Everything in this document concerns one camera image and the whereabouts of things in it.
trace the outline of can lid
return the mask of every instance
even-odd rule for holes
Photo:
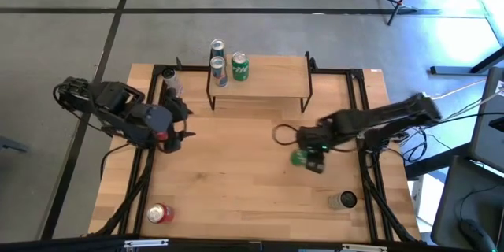
[[[233,54],[233,61],[235,63],[239,63],[239,64],[245,63],[245,61],[246,61],[246,55],[243,52],[239,52],[239,51],[235,52]]]
[[[212,49],[214,50],[223,50],[224,49],[224,40],[222,39],[214,39],[210,44]]]
[[[164,216],[165,216],[165,208],[163,208],[163,206],[160,204],[152,206],[147,211],[147,219],[155,224],[160,222]]]
[[[163,72],[161,73],[163,78],[169,79],[172,78],[175,75],[175,70],[172,68],[165,68]]]
[[[357,196],[352,191],[344,191],[340,199],[346,208],[353,208],[357,205]]]
[[[210,66],[212,66],[212,68],[221,68],[224,66],[225,62],[222,56],[216,56],[210,60]]]

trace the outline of gray floor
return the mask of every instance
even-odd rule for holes
[[[406,0],[421,9],[463,14],[478,0]],[[118,0],[0,0],[3,6],[115,7]],[[390,8],[377,0],[128,0],[127,7]],[[28,144],[28,154],[0,152],[0,242],[37,237],[76,120],[50,92],[66,76],[92,78],[111,15],[0,15],[0,135]],[[131,63],[208,60],[209,41],[250,54],[302,55],[320,67],[383,69],[393,102],[418,91],[438,95],[478,78],[434,77],[431,65],[471,66],[499,48],[484,18],[326,15],[124,15],[104,80],[125,81]],[[476,100],[483,84],[438,101],[444,115]],[[432,129],[449,146],[470,138],[473,120]],[[87,231],[109,139],[87,131],[55,236]],[[429,141],[428,155],[443,151]]]

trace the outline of green object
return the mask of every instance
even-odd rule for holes
[[[249,78],[249,60],[243,52],[235,52],[231,59],[233,78],[244,81]]]
[[[304,150],[295,150],[291,154],[291,163],[295,166],[306,164],[306,152]]]

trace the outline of red soda can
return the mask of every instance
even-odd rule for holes
[[[173,220],[173,209],[170,206],[157,203],[147,211],[147,219],[153,224],[168,223]]]

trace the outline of wooden table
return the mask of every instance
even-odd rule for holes
[[[152,68],[134,64],[128,85],[147,93]],[[179,74],[183,100],[195,113],[187,121],[188,130],[197,134],[183,141],[182,150],[156,153],[146,208],[163,202],[173,207],[176,215],[171,224],[151,224],[144,217],[142,236],[370,241],[357,153],[326,154],[326,168],[319,175],[290,163],[296,145],[280,146],[272,140],[271,130],[277,124],[313,126],[319,117],[350,108],[345,76],[313,74],[313,97],[301,114],[298,101],[289,98],[220,98],[212,111],[205,92],[207,73]],[[388,104],[382,72],[365,70],[364,74],[370,107]],[[288,129],[279,131],[280,140],[293,138]],[[111,148],[123,143],[114,138]],[[340,147],[350,149],[355,144]],[[90,232],[100,229],[122,202],[134,152],[128,146],[108,157]],[[385,152],[380,163],[389,206],[419,239],[402,159]],[[345,190],[357,195],[358,204],[353,209],[330,210],[327,197]],[[133,206],[129,232],[135,212]],[[375,214],[383,239],[377,206]]]

